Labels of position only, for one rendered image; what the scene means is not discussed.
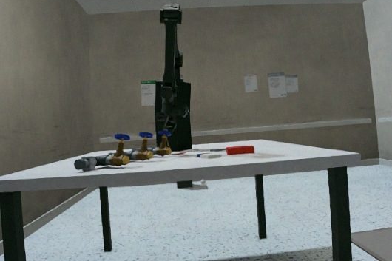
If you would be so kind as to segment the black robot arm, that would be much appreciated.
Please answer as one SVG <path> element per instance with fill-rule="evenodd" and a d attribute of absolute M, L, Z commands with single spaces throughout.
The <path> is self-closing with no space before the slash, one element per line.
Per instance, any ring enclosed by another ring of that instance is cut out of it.
<path fill-rule="evenodd" d="M 165 19 L 168 19 L 168 21 Z M 174 19 L 174 21 L 169 19 Z M 162 105 L 166 104 L 165 112 L 169 112 L 174 118 L 176 113 L 185 118 L 188 114 L 188 106 L 186 104 L 173 105 L 174 97 L 177 97 L 178 94 L 176 81 L 183 81 L 183 79 L 180 79 L 180 67 L 183 66 L 183 52 L 179 52 L 178 49 L 177 26 L 177 24 L 182 24 L 180 5 L 174 4 L 172 6 L 171 4 L 166 4 L 163 10 L 160 9 L 160 23 L 165 24 L 166 28 L 165 70 L 163 85 L 161 85 Z"/>

